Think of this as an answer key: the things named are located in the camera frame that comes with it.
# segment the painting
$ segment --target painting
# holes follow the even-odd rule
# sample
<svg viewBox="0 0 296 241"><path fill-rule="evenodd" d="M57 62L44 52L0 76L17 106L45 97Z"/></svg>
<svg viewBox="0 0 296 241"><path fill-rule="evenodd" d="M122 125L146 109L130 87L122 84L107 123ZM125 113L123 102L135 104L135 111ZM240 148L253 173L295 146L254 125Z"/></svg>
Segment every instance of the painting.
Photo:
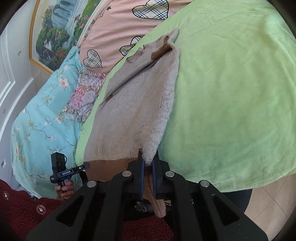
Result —
<svg viewBox="0 0 296 241"><path fill-rule="evenodd" d="M48 74L57 70L100 0L37 0L30 28L30 61Z"/></svg>

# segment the beige knit sweater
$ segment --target beige knit sweater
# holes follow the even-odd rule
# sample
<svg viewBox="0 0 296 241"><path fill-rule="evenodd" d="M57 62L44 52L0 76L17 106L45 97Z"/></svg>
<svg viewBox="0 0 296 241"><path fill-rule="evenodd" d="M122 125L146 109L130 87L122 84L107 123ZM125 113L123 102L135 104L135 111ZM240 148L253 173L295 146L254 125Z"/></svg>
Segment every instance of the beige knit sweater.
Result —
<svg viewBox="0 0 296 241"><path fill-rule="evenodd" d="M110 180L137 159L139 148L145 164L151 164L173 108L179 68L179 50L173 44L177 35L175 29L139 48L110 79L84 153L84 161L90 164L89 180ZM148 179L146 198L154 203L155 213L164 216L164 203L152 200Z"/></svg>

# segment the floral quilted pillow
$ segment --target floral quilted pillow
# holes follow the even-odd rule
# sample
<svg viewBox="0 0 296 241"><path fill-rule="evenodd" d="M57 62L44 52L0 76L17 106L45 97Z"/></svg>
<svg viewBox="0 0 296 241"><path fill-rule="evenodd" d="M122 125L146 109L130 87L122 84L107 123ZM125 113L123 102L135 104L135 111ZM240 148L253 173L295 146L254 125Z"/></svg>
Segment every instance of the floral quilted pillow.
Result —
<svg viewBox="0 0 296 241"><path fill-rule="evenodd" d="M61 114L68 119L85 122L100 94L106 75L80 70L77 87Z"/></svg>

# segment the person's hand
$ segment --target person's hand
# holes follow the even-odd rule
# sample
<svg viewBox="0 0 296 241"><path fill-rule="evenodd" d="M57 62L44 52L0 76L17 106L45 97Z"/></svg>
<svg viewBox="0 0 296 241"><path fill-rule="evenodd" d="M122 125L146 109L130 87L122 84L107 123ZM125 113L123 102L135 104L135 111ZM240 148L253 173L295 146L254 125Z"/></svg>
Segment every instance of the person's hand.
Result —
<svg viewBox="0 0 296 241"><path fill-rule="evenodd" d="M64 191L64 193L62 193L62 197L65 200L68 200L70 197L72 197L75 193L74 189L74 182L72 180L68 180L65 183L66 185L62 187L62 190ZM56 192L57 192L57 198L61 199L61 194L60 194L60 190L61 190L61 186L55 186L54 187Z"/></svg>

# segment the metal button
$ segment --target metal button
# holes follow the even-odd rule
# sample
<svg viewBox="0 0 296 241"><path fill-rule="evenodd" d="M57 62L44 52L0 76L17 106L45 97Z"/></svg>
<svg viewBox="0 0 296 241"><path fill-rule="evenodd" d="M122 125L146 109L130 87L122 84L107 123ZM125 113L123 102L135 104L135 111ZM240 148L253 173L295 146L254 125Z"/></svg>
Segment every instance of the metal button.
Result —
<svg viewBox="0 0 296 241"><path fill-rule="evenodd" d="M204 187L204 188L207 188L207 187L210 185L210 183L209 183L207 180L202 180L202 181L200 182L200 184L201 184L201 186Z"/></svg>
<svg viewBox="0 0 296 241"><path fill-rule="evenodd" d="M131 172L130 172L130 171L124 171L124 172L122 173L122 175L123 175L124 177L130 177L130 176L131 176Z"/></svg>
<svg viewBox="0 0 296 241"><path fill-rule="evenodd" d="M93 188L93 187L95 187L95 186L96 186L96 181L89 181L89 182L87 183L87 186L88 186L89 188Z"/></svg>
<svg viewBox="0 0 296 241"><path fill-rule="evenodd" d="M9 199L10 199L10 194L9 194L8 192L6 192L6 191L4 191L4 192L2 193L2 196L3 196L3 198L6 199L6 200L9 200Z"/></svg>
<svg viewBox="0 0 296 241"><path fill-rule="evenodd" d="M40 215L45 215L46 214L46 208L43 206L43 205L38 205L36 207L36 210L37 212L40 214Z"/></svg>
<svg viewBox="0 0 296 241"><path fill-rule="evenodd" d="M173 177L173 176L175 175L175 173L172 172L172 171L167 171L167 172L165 173L165 175L166 175L167 177Z"/></svg>

